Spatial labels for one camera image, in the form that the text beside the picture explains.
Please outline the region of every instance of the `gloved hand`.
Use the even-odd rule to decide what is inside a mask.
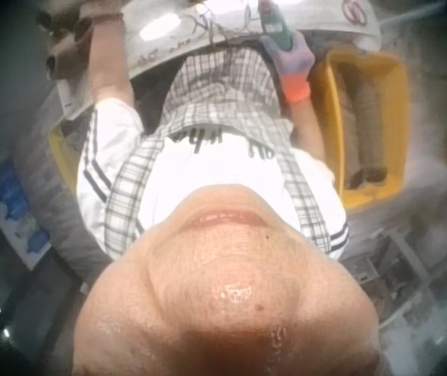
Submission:
[[[288,52],[280,50],[268,35],[260,37],[260,41],[274,61],[288,103],[298,103],[309,98],[311,87],[307,82],[307,76],[311,72],[315,58],[303,35],[299,31],[293,32],[293,48]]]

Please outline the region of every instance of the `yellow plastic bin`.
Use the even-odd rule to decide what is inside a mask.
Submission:
[[[371,77],[380,97],[386,180],[366,183],[360,190],[345,190],[342,111],[333,67],[338,63],[354,66]],[[325,140],[328,166],[335,175],[336,191],[347,209],[358,208],[397,194],[403,185],[408,149],[409,94],[402,62],[385,52],[364,54],[353,49],[334,49],[311,74],[312,100]]]
[[[67,184],[68,189],[77,193],[77,170],[79,164],[79,154],[71,149],[61,133],[61,125],[66,120],[62,120],[48,135],[49,146],[60,171],[61,177]]]

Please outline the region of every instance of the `white t-shirt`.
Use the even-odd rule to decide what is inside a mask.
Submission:
[[[96,105],[78,173],[78,202],[84,222],[104,249],[104,209],[110,188],[143,130],[140,117],[118,99]],[[330,257],[340,257],[348,238],[346,214],[333,188],[333,174],[308,153],[293,148],[330,234]],[[260,195],[300,231],[293,202],[274,152],[227,127],[199,125],[171,135],[155,160],[140,206],[145,230],[165,220],[203,186],[242,184]]]

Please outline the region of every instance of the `red logo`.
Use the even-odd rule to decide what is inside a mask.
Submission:
[[[342,13],[353,25],[366,26],[368,23],[365,11],[355,0],[343,0]]]

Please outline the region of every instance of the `sweaty skin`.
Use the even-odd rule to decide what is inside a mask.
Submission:
[[[375,309],[338,262],[251,190],[208,186],[100,276],[74,372],[374,375],[379,354]]]

